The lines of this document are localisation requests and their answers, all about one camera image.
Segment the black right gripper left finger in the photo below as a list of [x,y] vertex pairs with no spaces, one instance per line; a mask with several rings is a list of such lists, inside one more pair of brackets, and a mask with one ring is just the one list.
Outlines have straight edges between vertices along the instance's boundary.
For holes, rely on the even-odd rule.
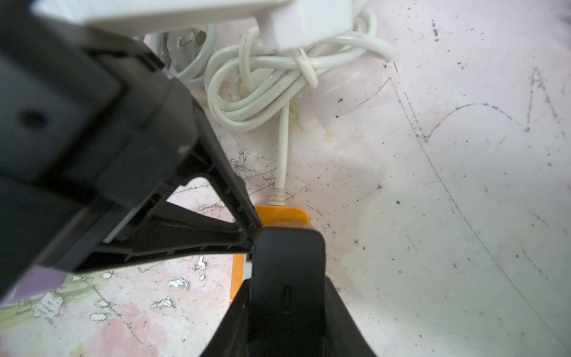
[[245,280],[201,357],[247,356],[251,284]]

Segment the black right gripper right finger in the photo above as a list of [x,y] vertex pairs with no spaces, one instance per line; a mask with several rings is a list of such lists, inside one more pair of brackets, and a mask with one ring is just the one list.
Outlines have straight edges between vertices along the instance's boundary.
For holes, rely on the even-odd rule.
[[325,277],[324,309],[325,356],[376,356],[329,277]]

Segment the black charger plug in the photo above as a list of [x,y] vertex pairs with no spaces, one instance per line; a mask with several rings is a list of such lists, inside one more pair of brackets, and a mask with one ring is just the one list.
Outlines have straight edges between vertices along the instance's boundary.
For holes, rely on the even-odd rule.
[[325,242],[316,230],[261,230],[254,242],[249,356],[323,355],[325,267]]

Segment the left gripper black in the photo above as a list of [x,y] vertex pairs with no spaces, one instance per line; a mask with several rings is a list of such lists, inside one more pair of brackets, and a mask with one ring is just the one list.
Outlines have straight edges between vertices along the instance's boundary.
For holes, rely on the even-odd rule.
[[[186,158],[181,172],[208,180],[232,223],[164,202],[75,267],[66,252],[99,214],[137,208]],[[205,111],[148,46],[1,3],[2,294],[43,263],[87,273],[247,254],[261,227]]]

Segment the purple power strip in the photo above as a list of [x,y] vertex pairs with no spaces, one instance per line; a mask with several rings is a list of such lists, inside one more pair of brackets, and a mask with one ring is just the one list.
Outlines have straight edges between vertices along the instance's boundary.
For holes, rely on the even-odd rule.
[[16,285],[1,299],[1,305],[15,303],[62,286],[68,273],[52,268],[35,266],[23,275]]

